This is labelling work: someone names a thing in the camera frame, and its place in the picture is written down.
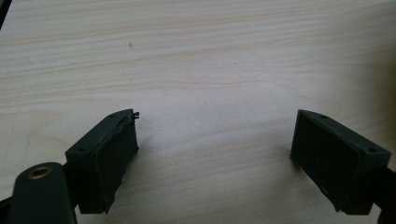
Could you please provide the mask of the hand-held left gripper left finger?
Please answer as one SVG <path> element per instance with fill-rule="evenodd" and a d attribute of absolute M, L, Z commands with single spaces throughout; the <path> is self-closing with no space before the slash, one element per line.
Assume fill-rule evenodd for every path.
<path fill-rule="evenodd" d="M 128 164 L 138 151 L 138 118 L 132 109 L 110 114 L 65 152 L 65 170 L 82 214 L 106 213 L 114 203 Z"/>

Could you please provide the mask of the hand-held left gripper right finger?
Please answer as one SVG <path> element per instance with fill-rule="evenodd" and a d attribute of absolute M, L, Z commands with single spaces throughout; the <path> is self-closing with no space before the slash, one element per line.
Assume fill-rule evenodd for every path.
<path fill-rule="evenodd" d="M 290 157 L 337 211 L 391 210 L 391 153 L 325 115 L 299 110 Z"/>

